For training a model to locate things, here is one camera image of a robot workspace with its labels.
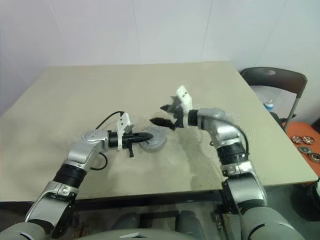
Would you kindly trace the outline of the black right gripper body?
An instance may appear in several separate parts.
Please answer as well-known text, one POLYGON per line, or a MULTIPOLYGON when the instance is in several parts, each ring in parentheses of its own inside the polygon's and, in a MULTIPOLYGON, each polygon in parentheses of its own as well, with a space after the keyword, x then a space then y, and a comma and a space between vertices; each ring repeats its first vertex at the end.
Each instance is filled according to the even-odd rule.
POLYGON ((173 129, 184 128, 184 109, 182 102, 177 96, 172 96, 172 114, 176 121, 173 124, 173 129))

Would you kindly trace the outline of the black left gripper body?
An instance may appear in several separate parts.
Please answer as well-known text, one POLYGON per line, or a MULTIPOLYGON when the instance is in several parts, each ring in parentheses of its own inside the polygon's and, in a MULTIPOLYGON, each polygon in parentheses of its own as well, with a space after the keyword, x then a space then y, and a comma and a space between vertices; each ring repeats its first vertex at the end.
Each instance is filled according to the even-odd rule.
POLYGON ((122 136, 122 148, 128 149, 130 158, 134 157, 133 143, 136 143, 138 138, 139 138, 138 133, 125 133, 122 136))

